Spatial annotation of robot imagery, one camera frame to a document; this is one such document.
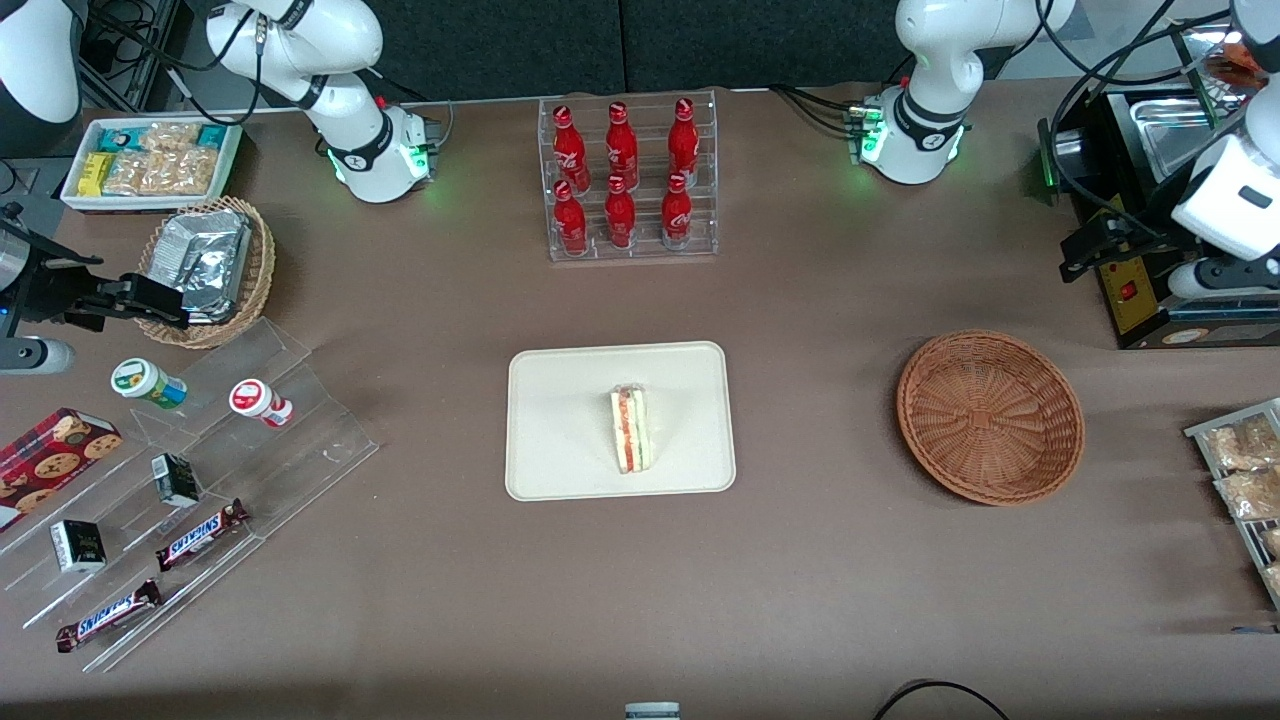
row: red bottle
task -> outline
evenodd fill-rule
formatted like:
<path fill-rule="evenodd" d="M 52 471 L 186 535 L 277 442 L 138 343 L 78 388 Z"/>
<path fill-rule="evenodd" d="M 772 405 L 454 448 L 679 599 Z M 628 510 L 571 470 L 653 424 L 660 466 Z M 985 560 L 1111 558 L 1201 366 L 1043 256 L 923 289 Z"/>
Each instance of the red bottle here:
<path fill-rule="evenodd" d="M 552 120 L 556 123 L 556 163 L 573 193 L 582 195 L 591 187 L 591 170 L 586 169 L 586 143 L 582 142 L 582 133 L 573 127 L 573 114 L 564 105 L 552 110 Z"/>
<path fill-rule="evenodd" d="M 689 245 L 689 218 L 694 204 L 685 192 L 685 176 L 672 173 L 667 179 L 667 196 L 662 199 L 662 243 L 667 250 L 684 250 Z"/>
<path fill-rule="evenodd" d="M 640 184 L 640 145 L 636 131 L 627 122 L 627 106 L 622 102 L 609 104 L 609 132 L 604 136 L 604 146 L 609 151 L 609 172 L 622 176 L 627 190 L 635 190 Z"/>
<path fill-rule="evenodd" d="M 577 256 L 586 252 L 586 213 L 573 199 L 568 181 L 556 181 L 556 231 L 561 236 L 564 252 Z"/>
<path fill-rule="evenodd" d="M 698 184 L 698 127 L 694 126 L 694 101 L 676 100 L 676 124 L 667 136 L 671 172 L 685 176 L 685 187 Z"/>
<path fill-rule="evenodd" d="M 609 242 L 614 247 L 631 247 L 636 229 L 636 202 L 627 192 L 626 179 L 613 173 L 609 176 L 609 197 L 604 201 L 604 217 L 609 220 Z"/>

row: red box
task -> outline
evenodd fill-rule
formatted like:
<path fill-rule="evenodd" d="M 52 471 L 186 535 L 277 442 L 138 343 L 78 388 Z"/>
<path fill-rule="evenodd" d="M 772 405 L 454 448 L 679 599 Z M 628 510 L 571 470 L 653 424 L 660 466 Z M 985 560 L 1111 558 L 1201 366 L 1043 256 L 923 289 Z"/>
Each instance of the red box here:
<path fill-rule="evenodd" d="M 0 532 L 123 442 L 111 423 L 63 407 L 5 446 L 0 450 Z"/>

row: brown tablecloth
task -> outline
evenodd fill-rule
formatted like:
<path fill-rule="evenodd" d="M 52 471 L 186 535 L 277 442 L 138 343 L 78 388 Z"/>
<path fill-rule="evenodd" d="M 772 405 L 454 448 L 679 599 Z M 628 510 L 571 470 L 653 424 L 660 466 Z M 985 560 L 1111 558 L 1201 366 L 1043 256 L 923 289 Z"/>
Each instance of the brown tablecloth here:
<path fill-rule="evenodd" d="M 676 700 L 690 720 L 845 719 L 920 676 L 1020 717 L 1268 715 L 1280 638 L 1226 634 L 1272 616 L 1180 429 L 1277 395 L 1276 352 L 1114 350 L 1097 287 L 1057 277 L 1071 213 L 1029 197 L 1064 88 L 984 87 L 923 187 L 850 167 L 773 95 L 722 91 L 722 255 L 618 268 L 548 261 L 535 102 L 460 108 L 439 181 L 385 206 L 334 181 L 301 114 L 255 119 L 232 190 L 279 243 L 268 315 L 384 447 L 110 674 L 20 630 L 0 593 L 0 703 L 20 703 L 0 715 L 588 719 Z M 58 240 L 125 272 L 157 220 L 69 211 Z M 899 438 L 904 361 L 969 327 L 1033 343 L 1080 396 L 1084 462 L 1044 502 L 960 501 Z M 38 332 L 78 365 L 0 378 L 0 437 L 60 405 L 127 413 L 106 383 L 125 356 L 197 357 L 128 322 Z M 684 340 L 728 356 L 732 488 L 507 496 L 516 352 Z M 983 716 L 945 692 L 900 716 Z"/>

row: aluminum foil package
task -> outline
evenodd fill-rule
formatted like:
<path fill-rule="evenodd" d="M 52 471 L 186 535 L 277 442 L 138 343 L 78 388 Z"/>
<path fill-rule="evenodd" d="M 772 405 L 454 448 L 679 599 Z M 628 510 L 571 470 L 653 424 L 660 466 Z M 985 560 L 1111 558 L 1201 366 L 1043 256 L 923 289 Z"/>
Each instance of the aluminum foil package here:
<path fill-rule="evenodd" d="M 252 232 L 250 219 L 236 210 L 169 218 L 147 277 L 182 291 L 192 324 L 225 323 L 236 314 Z"/>

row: empty wicker basket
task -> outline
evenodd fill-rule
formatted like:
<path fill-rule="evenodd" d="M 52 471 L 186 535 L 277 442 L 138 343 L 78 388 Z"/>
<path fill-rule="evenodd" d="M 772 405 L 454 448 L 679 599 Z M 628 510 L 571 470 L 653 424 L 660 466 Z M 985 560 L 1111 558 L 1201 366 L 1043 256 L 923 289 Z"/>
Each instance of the empty wicker basket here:
<path fill-rule="evenodd" d="M 184 331 L 170 328 L 161 323 L 138 320 L 142 332 L 154 341 L 166 345 L 180 345 L 191 350 L 206 350 L 229 342 L 241 334 L 253 320 L 262 315 L 266 306 L 266 296 L 271 290 L 271 273 L 275 270 L 275 240 L 271 237 L 271 228 L 266 227 L 262 215 L 252 205 L 236 197 L 219 197 L 205 205 L 183 208 L 178 215 L 187 213 L 210 213 L 214 210 L 237 210 L 248 217 L 253 223 L 253 236 L 250 238 L 248 256 L 244 259 L 244 273 L 241 278 L 237 310 L 230 320 L 220 325 L 191 325 Z M 156 241 L 160 238 L 160 229 L 151 233 L 151 242 L 142 251 L 142 263 L 138 272 L 146 273 L 151 265 L 151 254 L 155 252 Z"/>
<path fill-rule="evenodd" d="M 931 475 L 987 505 L 1053 493 L 1084 452 L 1084 415 L 1062 373 L 1027 343 L 986 331 L 924 343 L 899 382 L 897 419 Z"/>

